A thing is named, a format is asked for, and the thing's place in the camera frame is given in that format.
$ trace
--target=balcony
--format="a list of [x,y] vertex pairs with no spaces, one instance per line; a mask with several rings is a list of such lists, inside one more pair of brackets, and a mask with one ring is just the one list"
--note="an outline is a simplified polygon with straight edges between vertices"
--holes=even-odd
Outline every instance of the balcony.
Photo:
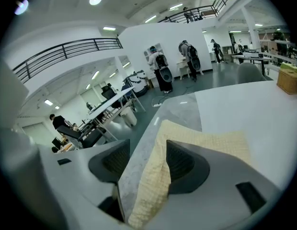
[[41,51],[28,58],[12,71],[22,83],[26,83],[41,71],[63,60],[94,51],[123,48],[117,38],[89,38],[72,41]]

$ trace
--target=white partition wall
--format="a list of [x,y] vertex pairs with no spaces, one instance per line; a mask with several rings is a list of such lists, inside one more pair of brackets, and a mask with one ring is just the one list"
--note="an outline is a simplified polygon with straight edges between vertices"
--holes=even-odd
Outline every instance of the white partition wall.
[[152,23],[126,28],[119,40],[135,71],[149,71],[143,52],[160,44],[174,77],[179,76],[176,63],[182,58],[178,51],[181,41],[187,40],[198,51],[202,70],[212,69],[210,56],[200,23]]

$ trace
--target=black bag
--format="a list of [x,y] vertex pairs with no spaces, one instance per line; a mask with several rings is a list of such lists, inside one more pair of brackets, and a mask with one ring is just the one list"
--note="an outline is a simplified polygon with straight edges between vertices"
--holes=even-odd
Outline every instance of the black bag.
[[159,69],[166,67],[168,65],[167,59],[164,55],[157,56],[155,60]]

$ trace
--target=cream towel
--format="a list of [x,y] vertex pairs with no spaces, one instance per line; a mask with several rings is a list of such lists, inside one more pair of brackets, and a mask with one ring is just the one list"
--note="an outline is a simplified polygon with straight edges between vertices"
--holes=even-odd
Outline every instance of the cream towel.
[[171,184],[170,170],[166,162],[166,141],[168,139],[234,155],[247,164],[251,164],[248,145],[242,131],[222,135],[204,134],[164,120],[142,173],[136,202],[128,219],[128,223],[135,229],[143,228],[167,201]]

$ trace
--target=ceiling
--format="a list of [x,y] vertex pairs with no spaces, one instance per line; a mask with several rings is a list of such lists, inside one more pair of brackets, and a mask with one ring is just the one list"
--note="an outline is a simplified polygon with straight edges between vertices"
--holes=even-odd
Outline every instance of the ceiling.
[[[263,25],[257,27],[259,32],[266,28],[286,26],[282,16],[270,0],[253,0],[246,8],[251,12],[255,22]],[[248,31],[249,29],[241,10],[233,14],[226,24],[228,30]]]
[[[29,0],[27,11],[16,16],[10,33],[17,31],[15,37],[33,32],[52,24],[71,21],[97,21],[100,27],[122,26],[124,28],[144,23],[152,15],[157,15],[153,22],[182,11],[168,11],[171,6],[183,3],[193,8],[196,0],[102,0],[91,6],[89,0]],[[203,0],[202,5],[212,4]]]
[[[127,57],[119,57],[124,65],[128,62]],[[92,76],[96,71],[99,74],[92,80]],[[96,86],[99,83],[106,81],[109,76],[117,72],[117,68],[113,58],[98,60],[90,64],[86,64],[65,73],[53,79],[51,83],[40,88],[30,99],[26,100],[23,105],[20,115],[22,117],[41,117],[49,115],[55,111],[55,106],[62,106],[76,95],[84,93],[88,84]],[[44,103],[45,99],[49,99],[53,105],[49,106]]]

